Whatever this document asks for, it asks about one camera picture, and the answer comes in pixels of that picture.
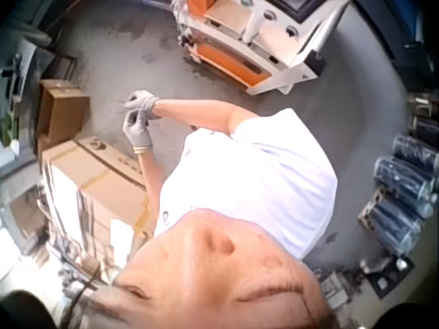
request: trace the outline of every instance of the concrete floor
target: concrete floor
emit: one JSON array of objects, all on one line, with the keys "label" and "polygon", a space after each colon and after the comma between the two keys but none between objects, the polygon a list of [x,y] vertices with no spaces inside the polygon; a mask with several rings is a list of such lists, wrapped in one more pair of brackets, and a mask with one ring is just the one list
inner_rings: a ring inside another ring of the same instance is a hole
[{"label": "concrete floor", "polygon": [[[136,89],[159,97],[221,99],[263,116],[292,107],[339,179],[332,221],[306,263],[331,270],[375,257],[380,248],[358,225],[357,215],[374,190],[375,160],[391,152],[395,134],[405,130],[407,110],[399,77],[356,9],[347,9],[322,51],[328,63],[323,76],[298,84],[289,95],[272,91],[251,97],[236,84],[187,64],[177,35],[169,12],[128,1],[87,1],[60,43],[79,58],[74,79],[91,96],[82,135],[96,134],[130,154],[121,132],[122,103]],[[150,132],[157,158],[171,172],[189,127],[163,119],[152,122]]]}]

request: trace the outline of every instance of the nose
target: nose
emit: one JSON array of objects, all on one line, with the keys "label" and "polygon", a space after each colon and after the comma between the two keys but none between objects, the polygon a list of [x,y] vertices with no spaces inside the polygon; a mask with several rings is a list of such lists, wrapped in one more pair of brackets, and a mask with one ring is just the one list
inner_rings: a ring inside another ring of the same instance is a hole
[{"label": "nose", "polygon": [[233,285],[235,244],[208,219],[186,223],[181,243],[183,302],[216,307],[224,303]]},{"label": "nose", "polygon": [[229,256],[235,251],[235,244],[226,232],[216,228],[207,219],[194,220],[188,232],[188,247],[205,256]]}]

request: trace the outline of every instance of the cardboard box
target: cardboard box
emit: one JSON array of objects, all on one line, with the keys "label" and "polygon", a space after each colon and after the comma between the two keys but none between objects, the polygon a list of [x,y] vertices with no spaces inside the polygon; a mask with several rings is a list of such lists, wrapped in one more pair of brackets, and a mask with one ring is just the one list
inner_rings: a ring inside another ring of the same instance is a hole
[{"label": "cardboard box", "polygon": [[153,235],[137,161],[91,137],[45,150],[42,167],[52,220],[91,256],[96,249],[124,267],[135,241]]},{"label": "cardboard box", "polygon": [[77,88],[44,89],[36,127],[51,143],[73,138],[82,129],[84,113],[90,109],[90,98]]},{"label": "cardboard box", "polygon": [[[44,79],[40,80],[40,99],[38,108],[41,108],[43,102],[47,102],[50,89],[66,89],[66,88],[77,88],[71,81],[68,80],[53,80]],[[40,111],[38,114],[37,132],[43,130],[44,125],[50,122],[51,111]]]},{"label": "cardboard box", "polygon": [[46,149],[50,149],[51,147],[56,146],[59,142],[51,142],[47,135],[41,134],[36,139],[36,154],[38,157],[38,161],[41,161],[41,155]]}]

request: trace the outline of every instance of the wrapped roll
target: wrapped roll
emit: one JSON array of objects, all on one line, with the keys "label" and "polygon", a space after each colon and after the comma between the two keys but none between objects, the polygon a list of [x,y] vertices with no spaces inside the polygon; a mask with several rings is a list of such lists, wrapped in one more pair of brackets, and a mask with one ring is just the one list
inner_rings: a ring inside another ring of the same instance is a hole
[{"label": "wrapped roll", "polygon": [[428,173],[439,174],[439,153],[411,136],[397,135],[393,141],[393,153]]},{"label": "wrapped roll", "polygon": [[369,217],[382,244],[397,256],[410,253],[419,240],[420,219],[388,196],[370,209]]},{"label": "wrapped roll", "polygon": [[434,182],[410,164],[391,156],[377,159],[374,177],[403,199],[412,199],[415,202],[428,202],[434,187]]},{"label": "wrapped roll", "polygon": [[427,218],[430,218],[433,215],[433,205],[430,202],[424,202],[423,200],[414,201],[413,199],[404,199],[399,195],[391,195],[387,194],[386,198],[395,203],[400,208],[406,209],[407,212],[413,212],[417,217],[422,219],[420,222],[424,224]]},{"label": "wrapped roll", "polygon": [[410,134],[422,142],[439,149],[439,123],[420,117],[412,117],[409,124]]}]

